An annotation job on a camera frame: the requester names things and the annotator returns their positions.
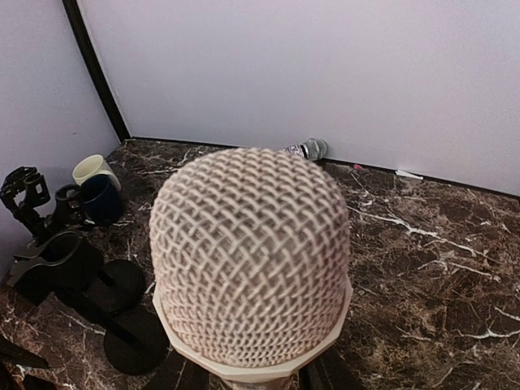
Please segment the black stand holding blue microphone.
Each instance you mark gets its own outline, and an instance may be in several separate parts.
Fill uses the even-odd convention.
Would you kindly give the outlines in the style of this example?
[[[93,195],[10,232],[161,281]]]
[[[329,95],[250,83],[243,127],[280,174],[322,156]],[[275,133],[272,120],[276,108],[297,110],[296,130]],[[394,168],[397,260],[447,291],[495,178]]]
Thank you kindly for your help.
[[[63,207],[65,220],[70,225],[87,228],[90,219],[80,195],[80,185],[67,184],[55,193],[57,207]],[[135,263],[124,259],[104,262],[87,284],[85,296],[103,313],[117,315],[137,306],[144,294],[145,276]]]

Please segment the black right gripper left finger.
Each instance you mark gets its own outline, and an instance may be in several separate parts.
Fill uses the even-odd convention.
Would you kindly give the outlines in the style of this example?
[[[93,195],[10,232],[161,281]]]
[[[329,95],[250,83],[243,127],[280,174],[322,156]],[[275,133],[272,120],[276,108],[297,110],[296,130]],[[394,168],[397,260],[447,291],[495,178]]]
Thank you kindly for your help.
[[[171,351],[156,374],[157,389],[203,390],[209,388],[209,373],[186,357]]]

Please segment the black tripod shock-mount stand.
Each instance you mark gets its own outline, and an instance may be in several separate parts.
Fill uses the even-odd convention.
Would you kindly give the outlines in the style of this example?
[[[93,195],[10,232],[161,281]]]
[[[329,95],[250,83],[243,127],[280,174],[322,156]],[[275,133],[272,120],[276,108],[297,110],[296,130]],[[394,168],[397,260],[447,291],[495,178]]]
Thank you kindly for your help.
[[[37,207],[50,201],[45,177],[36,167],[18,167],[3,181],[1,187],[3,205],[32,234],[35,246],[40,246],[52,236],[51,214],[42,217]]]

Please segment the rhinestone silver-head microphone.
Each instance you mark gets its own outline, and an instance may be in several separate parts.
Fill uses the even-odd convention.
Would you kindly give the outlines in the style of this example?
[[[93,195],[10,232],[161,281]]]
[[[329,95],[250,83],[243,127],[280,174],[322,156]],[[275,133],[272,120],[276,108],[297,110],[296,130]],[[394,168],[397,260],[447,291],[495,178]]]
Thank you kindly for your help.
[[[283,151],[315,162],[326,157],[327,143],[322,139],[310,138],[301,144],[285,147]]]

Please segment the black stand holding orange microphone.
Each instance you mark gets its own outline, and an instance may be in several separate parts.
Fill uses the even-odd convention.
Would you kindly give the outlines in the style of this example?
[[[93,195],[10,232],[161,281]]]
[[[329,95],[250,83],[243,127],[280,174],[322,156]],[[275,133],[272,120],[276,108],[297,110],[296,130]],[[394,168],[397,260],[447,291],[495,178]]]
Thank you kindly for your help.
[[[35,306],[53,293],[105,331],[109,363],[126,375],[150,373],[165,360],[169,340],[158,317],[142,304],[143,270],[128,260],[106,261],[78,232],[52,236],[15,255],[8,285]]]

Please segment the cream white microphone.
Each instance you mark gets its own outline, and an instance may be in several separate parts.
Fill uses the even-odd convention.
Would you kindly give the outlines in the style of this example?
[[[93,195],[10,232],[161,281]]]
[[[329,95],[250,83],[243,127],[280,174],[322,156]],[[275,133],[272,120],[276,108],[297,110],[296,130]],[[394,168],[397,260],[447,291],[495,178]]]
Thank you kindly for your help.
[[[287,389],[340,335],[349,212],[313,162],[270,149],[197,158],[159,189],[149,243],[171,346],[227,389]]]

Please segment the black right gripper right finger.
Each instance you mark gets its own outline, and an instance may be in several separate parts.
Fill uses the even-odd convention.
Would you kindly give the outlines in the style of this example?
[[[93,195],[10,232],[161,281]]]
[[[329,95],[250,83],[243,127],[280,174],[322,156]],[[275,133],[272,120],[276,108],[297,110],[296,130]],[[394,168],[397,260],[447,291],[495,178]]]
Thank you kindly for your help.
[[[336,349],[328,349],[300,369],[300,389],[362,390],[364,386]]]

